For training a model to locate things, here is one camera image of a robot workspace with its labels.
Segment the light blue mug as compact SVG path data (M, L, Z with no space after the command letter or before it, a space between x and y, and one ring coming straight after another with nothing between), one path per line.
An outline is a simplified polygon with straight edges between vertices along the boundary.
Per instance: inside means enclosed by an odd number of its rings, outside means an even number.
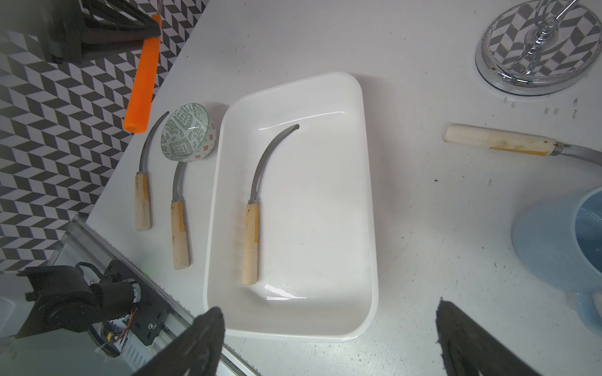
M539 280L575 296L583 324L601 336L601 189L537 204L514 221L514 251Z

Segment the orange collar sickle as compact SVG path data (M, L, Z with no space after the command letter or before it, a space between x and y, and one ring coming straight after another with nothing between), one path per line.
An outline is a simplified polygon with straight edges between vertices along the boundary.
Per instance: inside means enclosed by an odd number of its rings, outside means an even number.
M147 131L158 70L160 47L160 37L144 41L133 91L123 123L124 130L129 133L141 134Z

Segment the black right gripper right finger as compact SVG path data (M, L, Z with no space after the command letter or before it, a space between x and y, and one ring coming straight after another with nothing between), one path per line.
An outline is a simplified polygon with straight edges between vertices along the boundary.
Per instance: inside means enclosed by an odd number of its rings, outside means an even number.
M453 302L439 302L436 326L448 375L539 374Z

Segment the white plastic storage box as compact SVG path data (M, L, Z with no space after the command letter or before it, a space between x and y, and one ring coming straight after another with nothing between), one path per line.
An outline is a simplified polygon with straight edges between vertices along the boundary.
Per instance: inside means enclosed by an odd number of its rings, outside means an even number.
M267 145L299 124L263 171L259 276L243 285L246 205ZM205 263L205 308L233 337L347 342L379 302L362 88L343 72L241 98L222 121Z

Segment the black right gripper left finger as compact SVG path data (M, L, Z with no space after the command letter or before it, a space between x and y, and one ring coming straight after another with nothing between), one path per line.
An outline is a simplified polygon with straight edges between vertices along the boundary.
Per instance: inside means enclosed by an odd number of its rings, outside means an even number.
M133 375L216 375L224 337L224 314L213 307Z

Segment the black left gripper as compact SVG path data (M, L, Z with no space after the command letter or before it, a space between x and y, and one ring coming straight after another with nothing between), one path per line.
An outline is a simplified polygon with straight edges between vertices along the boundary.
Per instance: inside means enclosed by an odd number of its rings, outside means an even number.
M81 64L132 50L161 35L161 23L128 1L46 3L46 60Z

